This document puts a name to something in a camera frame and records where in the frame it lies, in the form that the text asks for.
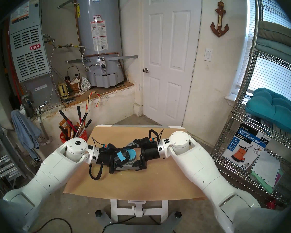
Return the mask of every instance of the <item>candy cane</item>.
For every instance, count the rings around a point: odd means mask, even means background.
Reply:
[[[86,113],[87,113],[87,109],[88,109],[89,99],[91,98],[93,93],[98,95],[98,103],[96,104],[96,107],[98,107],[98,105],[100,103],[100,95],[97,92],[91,92],[91,94],[88,96],[88,99],[87,99],[87,102],[86,102],[86,110],[85,110]]]

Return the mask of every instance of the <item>door panel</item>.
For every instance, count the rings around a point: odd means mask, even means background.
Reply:
[[[144,114],[181,126],[196,57],[201,0],[144,0]]]

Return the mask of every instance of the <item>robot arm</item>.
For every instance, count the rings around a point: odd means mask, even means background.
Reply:
[[[86,162],[107,165],[109,173],[126,168],[146,169],[148,160],[172,157],[185,176],[197,185],[211,201],[214,213],[225,232],[234,232],[237,212],[259,208],[257,200],[249,193],[231,186],[218,171],[211,156],[191,136],[183,131],[174,132],[168,139],[157,142],[151,138],[135,139],[133,145],[116,148],[112,144],[101,148],[88,145],[81,138],[73,138],[56,149],[40,166],[35,177],[24,187],[11,190],[4,200],[24,207],[24,221],[27,229],[37,217],[41,203],[59,187],[63,186],[75,170]],[[127,149],[140,147],[140,160],[129,161]]]

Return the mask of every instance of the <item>brown paper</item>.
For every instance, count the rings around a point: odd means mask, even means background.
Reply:
[[[148,137],[146,127],[103,127],[97,126],[92,131],[87,143],[94,145],[95,140],[102,144],[111,143],[116,147],[124,147],[133,139]],[[158,133],[162,128],[154,128]],[[179,129],[164,129],[163,138]],[[140,149],[135,149],[139,159]],[[92,175],[95,177],[100,166],[94,164]],[[93,180],[89,176],[89,165],[83,163],[66,184],[64,193],[103,199],[118,200],[183,200],[206,199],[204,193],[182,173],[176,162],[167,159],[154,159],[147,162],[147,169],[134,171],[116,171],[109,174],[104,166],[101,178]]]

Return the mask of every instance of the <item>window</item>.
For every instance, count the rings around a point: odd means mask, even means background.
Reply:
[[[262,4],[264,21],[274,22],[291,29],[289,18],[275,0],[262,0]],[[248,19],[250,20],[248,42],[240,75],[236,83],[237,89],[240,88],[249,60],[249,52],[255,29],[255,0],[250,0],[250,17]],[[261,87],[270,89],[291,100],[291,71],[274,62],[258,58],[248,91],[252,92]]]

